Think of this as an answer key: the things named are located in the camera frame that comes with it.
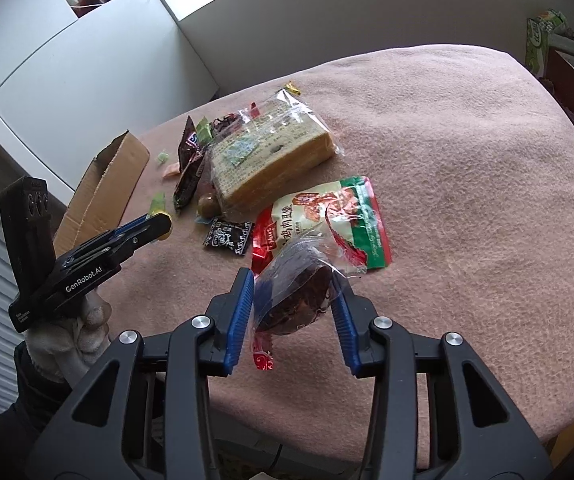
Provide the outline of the white gloved left hand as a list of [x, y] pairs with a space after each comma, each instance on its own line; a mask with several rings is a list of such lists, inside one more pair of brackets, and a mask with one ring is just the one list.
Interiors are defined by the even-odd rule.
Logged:
[[52, 382], [74, 388], [109, 347], [112, 307], [96, 290], [89, 292], [74, 318], [27, 330], [32, 364]]

